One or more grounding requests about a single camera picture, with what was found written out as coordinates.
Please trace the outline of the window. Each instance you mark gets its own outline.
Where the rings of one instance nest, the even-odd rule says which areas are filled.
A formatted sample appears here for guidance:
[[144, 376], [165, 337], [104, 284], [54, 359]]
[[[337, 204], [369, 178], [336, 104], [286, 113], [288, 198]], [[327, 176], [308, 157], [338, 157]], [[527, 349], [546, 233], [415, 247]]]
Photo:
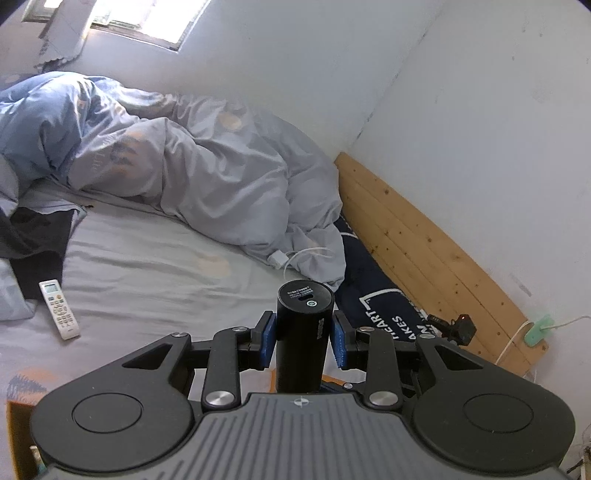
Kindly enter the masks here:
[[30, 1], [23, 20], [42, 23], [44, 48], [60, 56], [80, 52], [92, 29], [176, 51], [207, 1]]

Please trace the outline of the white charger plug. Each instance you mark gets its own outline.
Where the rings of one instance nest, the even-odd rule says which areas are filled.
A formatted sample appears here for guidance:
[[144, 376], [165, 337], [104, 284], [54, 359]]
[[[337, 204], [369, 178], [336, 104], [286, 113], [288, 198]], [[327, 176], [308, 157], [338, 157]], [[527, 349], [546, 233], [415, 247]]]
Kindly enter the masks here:
[[276, 270], [283, 268], [283, 266], [287, 264], [288, 260], [290, 260], [290, 257], [280, 250], [274, 251], [269, 257], [267, 257], [267, 263], [269, 263], [270, 266]]

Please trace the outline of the grey crumpled duvet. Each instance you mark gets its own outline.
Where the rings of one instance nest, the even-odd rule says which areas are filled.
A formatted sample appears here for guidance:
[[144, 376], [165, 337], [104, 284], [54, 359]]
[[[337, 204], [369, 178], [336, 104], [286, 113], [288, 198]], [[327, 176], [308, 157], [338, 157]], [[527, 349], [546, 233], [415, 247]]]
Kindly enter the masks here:
[[345, 277], [338, 170], [269, 112], [50, 72], [2, 91], [1, 158], [21, 187], [51, 178], [142, 203], [260, 261], [283, 251], [331, 288]]

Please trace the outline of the orange box base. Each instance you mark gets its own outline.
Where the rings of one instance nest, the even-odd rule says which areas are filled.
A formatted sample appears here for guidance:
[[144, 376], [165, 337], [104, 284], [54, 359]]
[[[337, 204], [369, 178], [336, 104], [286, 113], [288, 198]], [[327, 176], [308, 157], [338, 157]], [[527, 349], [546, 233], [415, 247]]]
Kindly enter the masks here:
[[8, 449], [14, 478], [34, 479], [38, 474], [37, 463], [30, 447], [34, 444], [30, 433], [30, 419], [36, 404], [43, 394], [28, 395], [21, 399], [8, 400], [6, 421]]

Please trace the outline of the navy pillow with white text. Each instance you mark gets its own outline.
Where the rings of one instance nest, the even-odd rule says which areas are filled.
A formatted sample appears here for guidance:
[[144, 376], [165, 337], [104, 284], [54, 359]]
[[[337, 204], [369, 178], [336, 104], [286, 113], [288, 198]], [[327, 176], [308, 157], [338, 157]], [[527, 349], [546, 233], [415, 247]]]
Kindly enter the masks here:
[[383, 271], [344, 216], [335, 221], [345, 248], [345, 279], [335, 304], [353, 328], [374, 327], [394, 340], [414, 342], [421, 334], [436, 335], [399, 285]]

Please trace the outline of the grey bed sheet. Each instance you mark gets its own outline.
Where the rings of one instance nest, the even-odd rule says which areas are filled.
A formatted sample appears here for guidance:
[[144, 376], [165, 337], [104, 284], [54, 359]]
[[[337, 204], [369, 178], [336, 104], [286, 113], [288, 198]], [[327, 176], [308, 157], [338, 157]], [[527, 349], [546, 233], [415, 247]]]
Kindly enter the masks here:
[[63, 264], [62, 290], [80, 327], [63, 341], [44, 304], [1, 325], [1, 400], [33, 404], [58, 386], [167, 334], [208, 340], [252, 327], [297, 278], [242, 249], [122, 200], [80, 196], [53, 183], [40, 192], [81, 205]]

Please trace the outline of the white remote control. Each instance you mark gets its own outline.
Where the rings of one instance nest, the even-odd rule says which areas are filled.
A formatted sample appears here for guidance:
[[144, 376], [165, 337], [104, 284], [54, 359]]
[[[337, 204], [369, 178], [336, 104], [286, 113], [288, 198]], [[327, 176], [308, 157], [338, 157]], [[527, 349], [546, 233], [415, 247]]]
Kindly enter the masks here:
[[56, 279], [47, 280], [40, 282], [39, 288], [61, 339], [67, 341], [79, 337], [78, 322], [69, 308], [60, 283]]

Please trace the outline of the black cylindrical device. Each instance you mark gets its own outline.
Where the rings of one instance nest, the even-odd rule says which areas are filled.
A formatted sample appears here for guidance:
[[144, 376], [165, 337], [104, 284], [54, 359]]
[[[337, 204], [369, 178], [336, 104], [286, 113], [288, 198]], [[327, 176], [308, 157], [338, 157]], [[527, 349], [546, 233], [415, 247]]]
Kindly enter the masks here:
[[329, 335], [332, 290], [311, 280], [283, 284], [277, 294], [276, 391], [315, 393], [321, 388]]

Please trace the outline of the black garment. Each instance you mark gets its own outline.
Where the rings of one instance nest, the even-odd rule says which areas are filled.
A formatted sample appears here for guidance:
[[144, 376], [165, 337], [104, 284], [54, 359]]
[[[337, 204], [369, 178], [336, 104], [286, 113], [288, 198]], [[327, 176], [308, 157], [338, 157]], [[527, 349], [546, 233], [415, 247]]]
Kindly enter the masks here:
[[26, 207], [1, 212], [1, 258], [9, 261], [26, 300], [43, 301], [40, 282], [62, 282], [75, 209], [42, 214]]

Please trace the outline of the orange box lid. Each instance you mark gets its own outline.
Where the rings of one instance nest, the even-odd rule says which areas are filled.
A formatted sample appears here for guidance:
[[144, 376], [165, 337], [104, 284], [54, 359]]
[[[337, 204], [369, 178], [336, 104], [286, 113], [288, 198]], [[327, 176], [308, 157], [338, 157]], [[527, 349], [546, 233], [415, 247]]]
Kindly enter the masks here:
[[351, 390], [353, 388], [353, 384], [351, 382], [338, 379], [329, 375], [322, 376], [322, 389], [327, 391], [341, 391], [341, 390]]

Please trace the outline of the wooden headboard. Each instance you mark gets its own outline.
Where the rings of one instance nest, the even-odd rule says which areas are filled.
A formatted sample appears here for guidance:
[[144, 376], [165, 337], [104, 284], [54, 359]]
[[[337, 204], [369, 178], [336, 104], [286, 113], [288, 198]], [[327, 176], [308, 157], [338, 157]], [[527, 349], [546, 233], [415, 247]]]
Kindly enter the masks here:
[[468, 314], [476, 338], [468, 350], [513, 373], [531, 371], [548, 352], [526, 345], [526, 316], [443, 230], [393, 187], [346, 153], [339, 169], [342, 213], [387, 275], [428, 313]]

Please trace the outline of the green wall plug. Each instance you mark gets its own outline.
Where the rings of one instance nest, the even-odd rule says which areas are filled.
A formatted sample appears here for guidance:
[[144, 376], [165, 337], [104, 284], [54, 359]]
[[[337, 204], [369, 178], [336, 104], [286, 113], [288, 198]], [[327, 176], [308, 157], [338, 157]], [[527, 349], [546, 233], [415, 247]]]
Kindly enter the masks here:
[[545, 315], [533, 323], [530, 330], [524, 335], [524, 343], [530, 348], [536, 347], [546, 338], [554, 326], [554, 319], [549, 314]]

